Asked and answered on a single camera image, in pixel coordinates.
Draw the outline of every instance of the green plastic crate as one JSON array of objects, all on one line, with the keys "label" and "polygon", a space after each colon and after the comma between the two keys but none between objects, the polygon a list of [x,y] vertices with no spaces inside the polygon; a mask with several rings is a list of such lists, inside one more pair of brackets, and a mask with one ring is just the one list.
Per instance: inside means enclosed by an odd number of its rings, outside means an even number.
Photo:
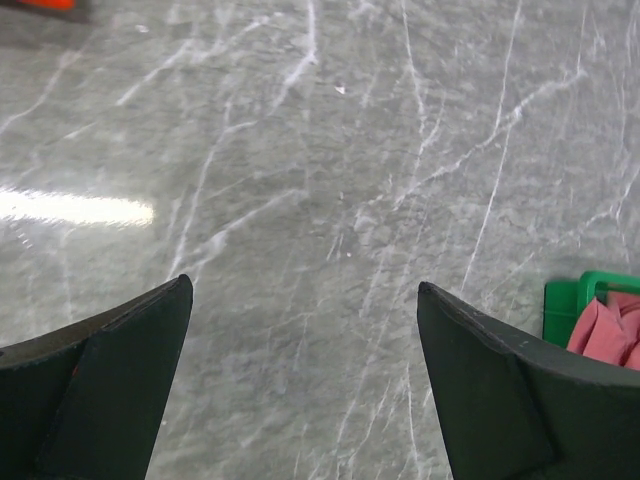
[{"label": "green plastic crate", "polygon": [[566,348],[582,311],[594,297],[606,300],[609,291],[640,295],[640,278],[589,271],[579,280],[553,280],[545,285],[542,338]]}]

